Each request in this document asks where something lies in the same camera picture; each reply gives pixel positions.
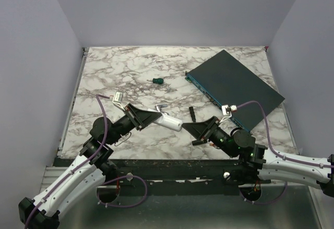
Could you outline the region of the white remote control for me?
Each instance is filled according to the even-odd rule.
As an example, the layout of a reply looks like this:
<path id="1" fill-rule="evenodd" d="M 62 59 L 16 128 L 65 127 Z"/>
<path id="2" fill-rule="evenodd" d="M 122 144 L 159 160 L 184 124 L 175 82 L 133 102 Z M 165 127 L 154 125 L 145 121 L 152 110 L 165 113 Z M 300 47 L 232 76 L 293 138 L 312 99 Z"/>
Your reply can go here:
<path id="1" fill-rule="evenodd" d="M 153 123 L 165 128 L 168 128 L 173 131 L 180 132 L 182 130 L 183 121 L 176 117 L 170 116 L 168 113 L 164 111 L 157 111 L 154 109 L 148 109 L 151 112 L 159 112 L 162 114 L 158 119 L 156 119 Z"/>

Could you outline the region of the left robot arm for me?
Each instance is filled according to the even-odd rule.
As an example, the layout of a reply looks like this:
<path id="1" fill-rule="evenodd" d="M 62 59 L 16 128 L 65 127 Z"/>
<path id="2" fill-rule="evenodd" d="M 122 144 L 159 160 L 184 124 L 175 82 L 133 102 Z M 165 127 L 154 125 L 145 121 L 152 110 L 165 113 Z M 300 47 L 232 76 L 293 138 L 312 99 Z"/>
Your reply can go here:
<path id="1" fill-rule="evenodd" d="M 109 185 L 115 181 L 116 168 L 108 162 L 113 153 L 109 146 L 162 116 L 158 111 L 140 110 L 131 104 L 123 110 L 125 115 L 114 123 L 105 113 L 96 119 L 91 137 L 71 165 L 44 191 L 20 201 L 19 217 L 25 228 L 58 228 L 62 217 L 80 198 L 102 183 Z"/>

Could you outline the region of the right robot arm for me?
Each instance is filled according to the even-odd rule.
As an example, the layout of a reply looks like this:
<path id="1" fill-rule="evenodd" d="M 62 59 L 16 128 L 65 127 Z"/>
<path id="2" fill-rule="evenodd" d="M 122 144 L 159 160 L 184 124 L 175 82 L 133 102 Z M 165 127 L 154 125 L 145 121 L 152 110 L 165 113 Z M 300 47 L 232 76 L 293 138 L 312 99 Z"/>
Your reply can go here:
<path id="1" fill-rule="evenodd" d="M 281 180 L 311 186 L 333 197 L 333 155 L 313 158 L 276 151 L 257 144 L 243 129 L 229 136 L 215 116 L 204 122 L 183 123 L 182 128 L 196 139 L 193 145 L 210 141 L 228 156 L 238 157 L 243 166 L 240 177 L 246 183 Z"/>

